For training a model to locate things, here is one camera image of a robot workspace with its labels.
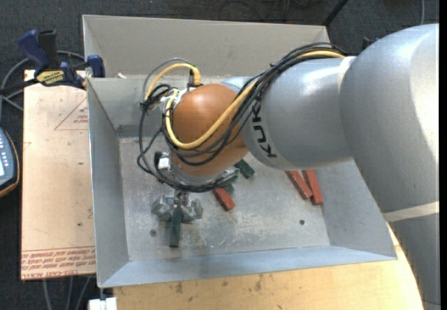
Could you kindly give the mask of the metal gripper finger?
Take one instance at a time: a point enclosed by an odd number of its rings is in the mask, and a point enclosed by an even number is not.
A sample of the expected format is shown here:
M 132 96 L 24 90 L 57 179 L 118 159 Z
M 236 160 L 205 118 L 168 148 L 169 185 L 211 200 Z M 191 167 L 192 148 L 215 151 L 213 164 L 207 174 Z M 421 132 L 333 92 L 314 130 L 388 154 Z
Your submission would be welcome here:
M 160 195 L 151 205 L 153 213 L 159 221 L 170 221 L 174 210 L 174 198 Z
M 203 216 L 203 206 L 200 199 L 183 200 L 181 205 L 182 223 L 191 223 Z

